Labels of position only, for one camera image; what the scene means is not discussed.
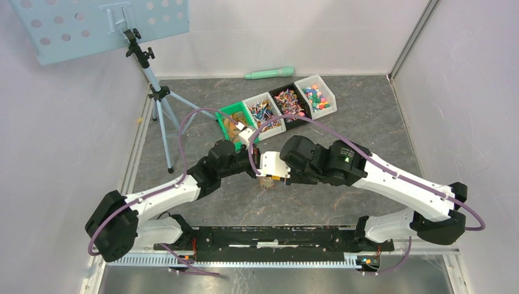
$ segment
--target tripod leg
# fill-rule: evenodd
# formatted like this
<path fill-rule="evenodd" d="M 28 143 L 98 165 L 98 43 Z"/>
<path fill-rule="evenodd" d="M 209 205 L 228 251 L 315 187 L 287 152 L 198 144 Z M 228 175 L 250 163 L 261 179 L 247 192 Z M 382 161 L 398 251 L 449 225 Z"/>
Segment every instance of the tripod leg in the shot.
<path fill-rule="evenodd" d="M 153 103 L 153 112 L 151 113 L 151 119 L 157 121 L 157 104 Z"/>
<path fill-rule="evenodd" d="M 177 95 L 176 93 L 174 92 L 170 92 L 170 95 L 173 96 L 175 99 L 179 100 L 180 102 L 184 103 L 184 104 L 187 104 L 191 107 L 193 107 L 194 109 L 199 109 L 198 106 L 196 106 L 195 104 L 192 104 L 191 102 L 185 100 L 184 98 L 182 98 L 181 96 Z M 209 112 L 207 111 L 201 111 L 203 114 L 207 115 L 208 117 L 214 119 L 216 121 L 216 117 L 212 114 L 210 114 Z"/>
<path fill-rule="evenodd" d="M 160 101 L 155 101 L 157 106 L 157 113 L 159 115 L 160 131 L 162 132 L 162 141 L 164 142 L 164 151 L 166 152 L 166 161 L 168 162 L 168 173 L 173 173 L 173 166 L 170 159 L 170 149 L 168 148 L 168 141 L 166 140 L 166 127 L 164 126 L 164 114 L 162 113 L 162 104 Z"/>
<path fill-rule="evenodd" d="M 166 110 L 166 113 L 170 117 L 171 121 L 173 122 L 173 124 L 175 125 L 177 130 L 180 132 L 180 124 L 178 123 L 177 117 L 175 116 L 175 114 L 173 113 L 173 110 L 171 109 L 168 99 L 166 99 L 164 97 L 161 101 L 162 101 L 162 104 L 164 104 L 164 110 Z"/>
<path fill-rule="evenodd" d="M 189 125 L 191 124 L 191 122 L 193 121 L 193 118 L 195 118 L 195 116 L 197 115 L 198 113 L 195 113 L 194 115 L 191 115 L 191 118 L 189 118 L 189 120 L 187 121 L 187 124 L 185 124 L 185 127 L 184 129 L 182 130 L 182 135 L 185 134 L 185 131 L 187 130 L 187 128 L 189 127 Z"/>

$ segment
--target white bin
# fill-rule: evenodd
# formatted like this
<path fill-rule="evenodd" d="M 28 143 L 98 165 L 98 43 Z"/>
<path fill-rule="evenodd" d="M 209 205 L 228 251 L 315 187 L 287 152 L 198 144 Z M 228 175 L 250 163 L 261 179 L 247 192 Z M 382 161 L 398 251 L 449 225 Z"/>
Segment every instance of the white bin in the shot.
<path fill-rule="evenodd" d="M 296 81 L 294 82 L 294 84 L 296 84 L 297 89 L 303 94 L 303 97 L 306 99 L 308 105 L 310 106 L 310 111 L 312 112 L 312 119 L 322 118 L 325 115 L 329 115 L 330 113 L 337 111 L 335 95 L 332 93 L 332 91 L 330 91 L 330 88 L 326 86 L 323 79 L 319 75 L 312 75 L 311 77 Z M 317 88 L 323 94 L 323 98 L 325 98 L 326 101 L 328 101 L 330 107 L 314 111 L 312 104 L 310 103 L 310 101 L 308 101 L 307 96 L 304 95 L 306 88 L 311 88 L 313 85 L 317 85 Z"/>
<path fill-rule="evenodd" d="M 272 112 L 274 113 L 275 116 L 281 115 L 279 109 L 277 109 L 277 107 L 274 103 L 274 100 L 272 99 L 271 95 L 268 92 L 262 93 L 260 95 L 257 95 L 257 96 L 254 96 L 254 97 L 251 97 L 251 98 L 248 98 L 248 99 L 245 99 L 242 101 L 242 103 L 245 106 L 245 109 L 247 109 L 248 115 L 252 118 L 252 121 L 254 122 L 254 127 L 256 129 L 258 128 L 258 124 L 254 120 L 254 117 L 252 116 L 250 110 L 248 109 L 248 106 L 252 106 L 252 105 L 254 105 L 258 102 L 264 101 L 264 100 L 269 101 L 269 103 L 271 104 L 271 107 L 272 107 Z M 277 134 L 280 134 L 280 133 L 286 131 L 284 120 L 280 119 L 279 122 L 280 122 L 281 126 L 259 133 L 259 140 L 263 141 L 267 138 L 270 138 L 272 136 L 275 136 Z"/>

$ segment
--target white enclosure wall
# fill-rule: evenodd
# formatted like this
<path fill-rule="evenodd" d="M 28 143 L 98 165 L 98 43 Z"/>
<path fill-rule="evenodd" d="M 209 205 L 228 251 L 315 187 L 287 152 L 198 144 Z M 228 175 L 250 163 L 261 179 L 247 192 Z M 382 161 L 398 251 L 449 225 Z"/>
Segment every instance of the white enclosure wall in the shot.
<path fill-rule="evenodd" d="M 467 184 L 487 222 L 458 242 L 473 293 L 519 286 L 518 14 L 516 0 L 441 1 L 395 81 L 425 175 Z"/>
<path fill-rule="evenodd" d="M 426 3 L 190 0 L 190 32 L 147 45 L 160 77 L 241 76 L 281 66 L 298 75 L 387 74 Z"/>
<path fill-rule="evenodd" d="M 0 2 L 0 293 L 78 293 L 84 225 L 122 179 L 146 90 L 124 49 L 42 67 Z"/>

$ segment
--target small parts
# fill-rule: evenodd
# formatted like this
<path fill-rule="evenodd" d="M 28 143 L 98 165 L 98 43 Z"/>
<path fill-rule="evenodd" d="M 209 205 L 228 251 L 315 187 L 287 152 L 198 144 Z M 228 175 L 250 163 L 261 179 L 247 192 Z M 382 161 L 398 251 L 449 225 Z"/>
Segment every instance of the small parts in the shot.
<path fill-rule="evenodd" d="M 239 123 L 242 123 L 246 125 L 247 127 L 250 127 L 249 124 L 247 124 L 247 120 L 245 119 L 245 115 L 243 112 L 235 112 L 231 115 L 231 117 L 236 120 Z M 240 142 L 240 138 L 238 135 L 240 134 L 240 130 L 236 127 L 236 125 L 228 118 L 223 119 L 223 126 L 225 128 L 225 131 L 227 132 L 227 135 L 229 135 L 229 140 L 233 143 Z"/>
<path fill-rule="evenodd" d="M 258 184 L 260 188 L 262 188 L 263 190 L 274 188 L 274 180 L 272 178 L 267 178 L 265 176 L 258 177 Z"/>
<path fill-rule="evenodd" d="M 272 105 L 271 103 L 265 99 L 261 102 L 257 102 L 252 106 L 247 106 L 247 108 L 250 110 L 250 114 L 252 115 L 252 118 L 254 121 L 258 124 L 258 127 L 261 127 L 267 120 L 274 117 L 274 112 L 272 111 Z M 270 123 L 268 126 L 266 126 L 264 129 L 261 130 L 261 132 L 264 132 L 266 130 L 273 129 L 275 127 L 281 126 L 279 121 L 275 121 Z"/>
<path fill-rule="evenodd" d="M 328 103 L 328 101 L 326 101 L 326 98 L 323 97 L 323 94 L 321 93 L 321 91 L 319 91 L 317 85 L 308 87 L 305 90 L 305 95 L 307 96 L 308 101 L 312 105 L 314 112 L 330 107 L 330 104 Z"/>
<path fill-rule="evenodd" d="M 297 94 L 293 90 L 287 89 L 282 91 L 278 96 L 274 97 L 276 101 L 281 105 L 281 111 L 284 115 L 301 115 L 306 116 L 303 108 L 297 101 Z M 287 118 L 286 122 L 295 121 L 295 118 Z"/>

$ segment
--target tripod clamp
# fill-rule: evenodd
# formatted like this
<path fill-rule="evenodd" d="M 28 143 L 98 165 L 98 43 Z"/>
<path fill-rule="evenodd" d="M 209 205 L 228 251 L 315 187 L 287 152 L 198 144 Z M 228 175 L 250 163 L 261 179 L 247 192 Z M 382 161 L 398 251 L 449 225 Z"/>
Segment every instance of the tripod clamp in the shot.
<path fill-rule="evenodd" d="M 141 34 L 137 29 L 133 29 L 133 31 L 127 29 L 124 31 L 124 35 L 130 43 L 128 46 L 128 51 L 126 52 L 126 57 L 130 57 L 132 54 L 135 54 L 137 60 L 141 64 L 141 67 L 147 69 L 149 67 L 148 59 L 155 59 L 155 54 L 153 53 L 153 50 L 151 50 L 151 47 L 147 48 L 147 52 L 142 51 L 139 43 L 137 43 L 137 39 L 141 39 Z"/>
<path fill-rule="evenodd" d="M 161 86 L 160 91 L 158 91 L 158 92 L 155 91 L 155 89 L 153 87 L 150 87 L 150 88 L 151 88 L 151 94 L 148 94 L 148 98 L 150 98 L 150 99 L 155 99 L 155 100 L 161 101 L 162 98 L 164 98 L 170 94 L 170 89 L 167 86 Z"/>

